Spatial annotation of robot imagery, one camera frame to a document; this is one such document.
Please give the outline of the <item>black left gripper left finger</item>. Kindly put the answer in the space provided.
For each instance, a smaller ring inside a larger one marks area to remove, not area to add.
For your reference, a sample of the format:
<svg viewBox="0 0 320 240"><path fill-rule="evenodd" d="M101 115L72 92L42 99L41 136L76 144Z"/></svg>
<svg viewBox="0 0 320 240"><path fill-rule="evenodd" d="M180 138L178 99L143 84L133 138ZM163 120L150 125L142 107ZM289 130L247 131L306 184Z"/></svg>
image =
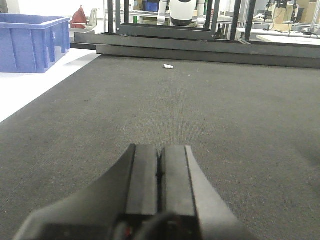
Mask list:
<svg viewBox="0 0 320 240"><path fill-rule="evenodd" d="M158 211L156 147L131 144L100 178L34 211L16 240L110 240L118 222L135 225Z"/></svg>

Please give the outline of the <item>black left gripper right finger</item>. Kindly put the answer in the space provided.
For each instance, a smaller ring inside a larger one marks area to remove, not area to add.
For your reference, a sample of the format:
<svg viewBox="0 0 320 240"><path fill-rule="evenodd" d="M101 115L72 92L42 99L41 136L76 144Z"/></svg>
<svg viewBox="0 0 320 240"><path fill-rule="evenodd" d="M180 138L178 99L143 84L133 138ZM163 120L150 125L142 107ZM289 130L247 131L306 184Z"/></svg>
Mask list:
<svg viewBox="0 0 320 240"><path fill-rule="evenodd" d="M190 146L166 146L161 151L161 208L176 213L192 240L253 240L213 188Z"/></svg>

